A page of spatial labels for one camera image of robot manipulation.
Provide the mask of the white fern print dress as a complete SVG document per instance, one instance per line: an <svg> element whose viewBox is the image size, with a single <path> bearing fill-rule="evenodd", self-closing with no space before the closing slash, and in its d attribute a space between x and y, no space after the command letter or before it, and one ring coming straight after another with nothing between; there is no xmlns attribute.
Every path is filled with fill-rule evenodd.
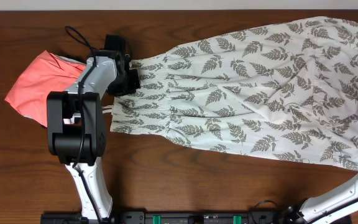
<svg viewBox="0 0 358 224"><path fill-rule="evenodd" d="M133 60L110 130L194 149L358 170L358 23L312 17Z"/></svg>

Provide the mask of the pink garment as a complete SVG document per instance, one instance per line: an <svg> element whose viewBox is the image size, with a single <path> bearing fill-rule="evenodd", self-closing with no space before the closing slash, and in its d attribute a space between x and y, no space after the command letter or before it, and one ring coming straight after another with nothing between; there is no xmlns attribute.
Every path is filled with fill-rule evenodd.
<svg viewBox="0 0 358 224"><path fill-rule="evenodd" d="M82 62L43 51L21 73L7 96L19 114L47 126L47 96L74 84L86 65Z"/></svg>

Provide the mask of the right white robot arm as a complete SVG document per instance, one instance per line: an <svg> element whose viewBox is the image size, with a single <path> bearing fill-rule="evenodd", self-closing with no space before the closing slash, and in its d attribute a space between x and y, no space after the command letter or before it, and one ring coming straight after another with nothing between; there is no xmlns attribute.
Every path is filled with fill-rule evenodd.
<svg viewBox="0 0 358 224"><path fill-rule="evenodd" d="M358 107L353 114L334 112L324 123L308 130L317 139L320 163L332 162L354 170L355 176L318 196L290 205L272 217L272 223L351 223L358 211Z"/></svg>

